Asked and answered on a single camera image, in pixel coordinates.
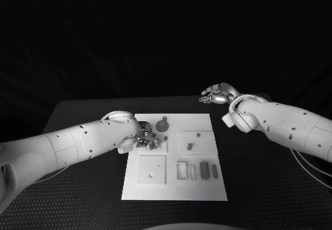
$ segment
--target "table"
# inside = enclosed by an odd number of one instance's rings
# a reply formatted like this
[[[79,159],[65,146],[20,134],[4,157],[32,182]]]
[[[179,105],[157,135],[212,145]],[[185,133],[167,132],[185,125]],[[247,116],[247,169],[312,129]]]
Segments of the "table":
[[[250,93],[271,101],[265,93]],[[209,113],[228,201],[121,200],[127,154],[117,149],[72,165],[20,193],[0,215],[0,229],[131,229],[200,222],[244,229],[332,229],[330,194],[290,150],[263,132],[242,133],[221,118],[228,105],[199,96],[62,101],[43,133],[99,120],[111,111]]]

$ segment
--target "dark curtain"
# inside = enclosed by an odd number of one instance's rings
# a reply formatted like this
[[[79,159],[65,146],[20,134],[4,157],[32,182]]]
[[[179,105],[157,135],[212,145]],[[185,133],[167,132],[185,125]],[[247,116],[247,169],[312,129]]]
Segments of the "dark curtain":
[[[1,16],[0,142],[39,135],[60,100],[199,97],[221,82],[330,117],[330,7],[115,12]]]

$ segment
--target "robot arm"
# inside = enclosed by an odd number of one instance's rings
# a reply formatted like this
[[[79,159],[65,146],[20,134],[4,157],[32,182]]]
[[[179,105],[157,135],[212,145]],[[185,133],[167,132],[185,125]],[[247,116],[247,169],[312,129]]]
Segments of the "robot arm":
[[[53,171],[82,162],[117,148],[118,153],[159,145],[147,122],[131,113],[115,111],[108,120],[98,120],[32,138],[0,143],[0,213],[23,189]]]
[[[221,83],[211,86],[199,98],[203,103],[229,104],[222,120],[248,133],[264,132],[267,138],[287,148],[332,162],[332,121],[297,107],[268,102],[264,98],[239,94],[234,87]]]

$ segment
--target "robotic hand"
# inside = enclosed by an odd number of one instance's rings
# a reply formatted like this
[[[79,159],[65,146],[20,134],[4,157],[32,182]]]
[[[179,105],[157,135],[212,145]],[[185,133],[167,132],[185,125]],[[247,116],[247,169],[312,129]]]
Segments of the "robotic hand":
[[[133,145],[159,147],[149,122],[114,111],[101,120],[32,138],[0,143],[0,213],[23,189],[45,175],[104,154],[133,151]]]
[[[264,132],[267,138],[289,147],[332,162],[332,120],[307,110],[268,102],[264,98],[241,94],[228,84],[206,88],[199,102],[229,104],[229,112],[222,121],[248,133]]]

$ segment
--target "dark fabric surface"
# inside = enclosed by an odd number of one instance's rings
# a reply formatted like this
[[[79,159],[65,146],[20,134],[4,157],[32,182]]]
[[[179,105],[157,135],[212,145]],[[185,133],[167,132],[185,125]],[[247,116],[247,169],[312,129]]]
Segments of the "dark fabric surface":
[[[271,101],[264,93],[254,93]],[[263,132],[242,133],[221,120],[228,105],[199,96],[62,101],[45,127],[49,133],[102,118],[111,111],[209,113],[228,201],[123,201],[127,154],[117,150],[32,185],[0,215],[0,229],[140,230],[200,222],[248,230],[332,229],[328,189],[306,174],[290,150]]]

